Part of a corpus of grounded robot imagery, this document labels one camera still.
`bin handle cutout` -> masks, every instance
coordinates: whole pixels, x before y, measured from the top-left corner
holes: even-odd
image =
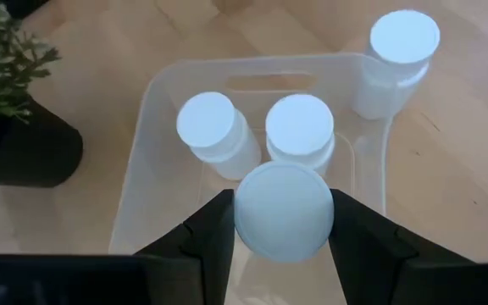
[[[233,92],[302,92],[309,91],[317,79],[303,72],[235,75],[225,82],[225,88]]]

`white lid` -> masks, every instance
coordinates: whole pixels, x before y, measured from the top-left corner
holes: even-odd
[[[278,262],[312,257],[329,238],[334,212],[327,184],[300,164],[263,164],[236,190],[238,234],[252,251]]]
[[[329,107],[309,94],[284,97],[267,114],[267,136],[283,153],[316,152],[329,141],[334,129],[335,119]]]
[[[440,44],[440,29],[426,14],[399,10],[382,16],[370,32],[378,55],[396,64],[411,64],[431,57]]]
[[[243,124],[247,126],[246,118],[244,117],[244,114],[242,114],[240,111],[236,111],[236,115],[239,118],[241,122],[244,122]],[[227,161],[230,158],[235,157],[236,154],[240,153],[244,145],[247,143],[247,138],[249,136],[253,135],[248,135],[248,132],[251,132],[249,128],[240,128],[238,130],[240,132],[240,135],[233,135],[237,141],[232,142],[231,147],[229,150],[226,152],[220,152],[217,154],[212,154],[212,155],[205,155],[204,154],[204,149],[197,149],[195,147],[191,147],[191,151],[195,154],[196,157],[201,159],[203,162],[208,162],[210,164],[216,164],[216,163],[222,163],[224,161]]]
[[[211,147],[229,135],[236,110],[230,99],[219,92],[203,92],[190,98],[178,113],[176,129],[190,147]]]

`potted plant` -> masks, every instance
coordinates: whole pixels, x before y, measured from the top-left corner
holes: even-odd
[[[19,31],[0,4],[0,185],[56,186],[82,156],[79,132],[36,103],[27,88],[50,75],[58,51]]]

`white cylinder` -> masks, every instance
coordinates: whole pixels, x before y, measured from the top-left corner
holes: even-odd
[[[261,162],[261,149],[246,118],[218,92],[190,98],[178,113],[182,141],[228,180],[240,180]]]
[[[413,95],[429,69],[430,58],[440,44],[440,29],[426,14],[399,10],[382,16],[370,31],[366,54],[386,64],[395,76],[383,80],[363,66],[363,79],[352,108],[365,119],[396,115]]]
[[[300,262],[327,242],[334,204],[329,187],[310,168],[272,161],[238,186],[235,227],[256,254],[276,262]]]
[[[335,151],[335,119],[308,94],[280,99],[267,114],[267,150],[274,161],[295,162],[325,175]]]
[[[304,160],[299,157],[294,157],[291,155],[284,154],[272,144],[269,138],[267,138],[267,151],[270,157],[274,161],[293,161],[300,164],[304,164],[310,169],[315,170],[318,174],[325,176],[327,169],[330,165],[330,160],[335,151],[336,137],[333,133],[330,140],[327,142],[325,147],[318,151],[317,156],[310,158],[309,156],[304,156]]]

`white container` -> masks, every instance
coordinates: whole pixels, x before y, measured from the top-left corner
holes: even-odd
[[[426,14],[404,9],[375,22],[367,55],[389,64],[398,80],[406,80],[421,71],[439,45],[436,22]]]
[[[164,69],[142,100],[109,251],[135,253],[220,191],[238,187],[238,182],[220,177],[199,160],[180,139],[175,121],[190,97],[200,92],[223,92],[246,117],[263,156],[268,156],[267,112],[278,100],[296,92],[228,90],[226,84],[235,76],[312,75],[316,81],[305,93],[324,101],[336,117],[336,147],[331,161],[335,170],[327,171],[325,183],[384,214],[385,153],[391,119],[366,120],[352,111],[364,65],[385,82],[374,99],[392,99],[396,87],[391,70],[362,54],[192,60]],[[255,254],[236,236],[227,304],[324,305],[336,300],[343,302],[344,295],[328,246],[301,263],[274,263]]]
[[[309,94],[281,98],[267,114],[267,150],[273,160],[308,166],[325,175],[335,151],[335,119]]]
[[[327,184],[307,166],[271,161],[244,178],[235,194],[235,226],[255,253],[280,263],[311,258],[335,218]]]
[[[190,98],[176,122],[182,141],[226,179],[244,178],[261,161],[261,150],[246,118],[219,92]]]
[[[315,170],[318,174],[325,176],[327,174],[327,169],[329,168],[332,155],[335,152],[335,144],[336,137],[333,133],[330,140],[327,142],[325,147],[319,151],[318,154],[314,154],[308,160],[293,161],[293,156],[284,154],[280,150],[276,149],[270,139],[267,138],[267,152],[269,152],[270,158],[274,161],[298,162],[302,165],[307,166],[310,169]]]
[[[363,86],[359,89],[358,98],[352,106],[353,111],[364,119],[385,119],[395,116],[417,90],[428,70],[429,64],[426,64],[416,75],[397,81],[396,98],[388,100],[377,97],[378,92],[389,90],[391,84],[370,73],[363,73]]]
[[[399,10],[378,19],[370,31],[366,53],[392,69],[398,96],[389,100],[374,98],[391,83],[365,64],[353,110],[365,119],[385,119],[400,112],[426,76],[439,44],[440,29],[426,14]]]

